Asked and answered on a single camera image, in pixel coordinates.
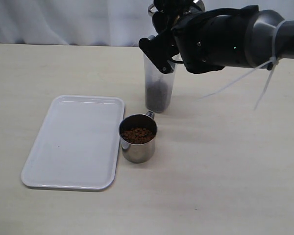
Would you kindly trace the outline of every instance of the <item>white curtain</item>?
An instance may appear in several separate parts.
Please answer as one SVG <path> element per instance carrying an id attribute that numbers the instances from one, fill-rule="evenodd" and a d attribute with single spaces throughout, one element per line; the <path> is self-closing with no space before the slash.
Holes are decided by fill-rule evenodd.
<path id="1" fill-rule="evenodd" d="M 136 46 L 155 34 L 152 0 L 0 0 L 0 43 Z M 207 10 L 260 5 L 294 20 L 294 0 L 206 0 Z"/>

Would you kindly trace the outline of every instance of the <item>stainless steel mug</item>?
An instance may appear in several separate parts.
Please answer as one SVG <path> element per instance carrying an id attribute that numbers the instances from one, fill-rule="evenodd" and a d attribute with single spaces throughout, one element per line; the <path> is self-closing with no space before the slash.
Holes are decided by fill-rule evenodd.
<path id="1" fill-rule="evenodd" d="M 124 157 L 132 163 L 144 163 L 154 154 L 155 138 L 158 131 L 154 116 L 154 112 L 131 115 L 125 118 L 119 126 L 122 153 Z M 153 133 L 154 137 L 149 142 L 143 144 L 129 143 L 122 137 L 122 133 L 131 130 L 132 128 L 146 128 Z"/>

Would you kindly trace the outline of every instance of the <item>beige table surface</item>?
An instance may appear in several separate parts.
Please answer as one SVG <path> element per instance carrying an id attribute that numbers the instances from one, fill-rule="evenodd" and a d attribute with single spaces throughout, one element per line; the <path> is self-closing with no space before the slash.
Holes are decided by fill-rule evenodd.
<path id="1" fill-rule="evenodd" d="M 20 173 L 52 100 L 122 98 L 146 112 L 138 48 L 0 45 L 0 235 L 294 235 L 294 60 L 246 72 L 177 70 L 153 158 L 119 157 L 107 191 L 27 189 Z"/>

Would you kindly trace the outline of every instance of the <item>clear plastic cup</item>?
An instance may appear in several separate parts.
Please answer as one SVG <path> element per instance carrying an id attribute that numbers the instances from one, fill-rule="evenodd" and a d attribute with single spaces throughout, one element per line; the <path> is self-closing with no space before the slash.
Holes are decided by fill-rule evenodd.
<path id="1" fill-rule="evenodd" d="M 170 105 L 176 64 L 173 64 L 173 73 L 163 74 L 144 54 L 144 67 L 145 106 L 155 113 L 162 113 Z"/>

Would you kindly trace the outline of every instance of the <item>white plastic tray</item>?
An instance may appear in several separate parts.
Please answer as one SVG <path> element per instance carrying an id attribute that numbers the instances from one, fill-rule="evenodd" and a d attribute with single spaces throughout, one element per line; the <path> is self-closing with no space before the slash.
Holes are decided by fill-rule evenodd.
<path id="1" fill-rule="evenodd" d="M 21 179 L 31 188 L 102 190 L 115 178 L 124 102 L 63 95 L 47 113 Z"/>

